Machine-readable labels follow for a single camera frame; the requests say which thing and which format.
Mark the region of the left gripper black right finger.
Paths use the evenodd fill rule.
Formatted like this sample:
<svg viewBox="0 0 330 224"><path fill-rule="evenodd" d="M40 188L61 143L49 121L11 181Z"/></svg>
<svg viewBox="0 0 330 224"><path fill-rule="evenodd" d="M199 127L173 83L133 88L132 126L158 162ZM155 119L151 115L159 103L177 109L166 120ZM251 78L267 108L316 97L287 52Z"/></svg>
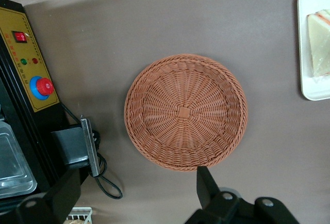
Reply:
<svg viewBox="0 0 330 224"><path fill-rule="evenodd" d="M233 192L220 190L206 166L197 168L196 192L201 208L186 223L258 223L254 205Z"/></svg>

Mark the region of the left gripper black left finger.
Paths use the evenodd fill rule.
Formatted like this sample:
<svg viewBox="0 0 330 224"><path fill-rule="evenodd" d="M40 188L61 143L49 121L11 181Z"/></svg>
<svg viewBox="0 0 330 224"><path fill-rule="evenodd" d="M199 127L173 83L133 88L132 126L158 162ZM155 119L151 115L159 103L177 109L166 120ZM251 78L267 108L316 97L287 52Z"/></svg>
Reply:
<svg viewBox="0 0 330 224"><path fill-rule="evenodd" d="M79 170L69 170L49 191L20 203L15 210L18 223L64 223L80 193Z"/></svg>

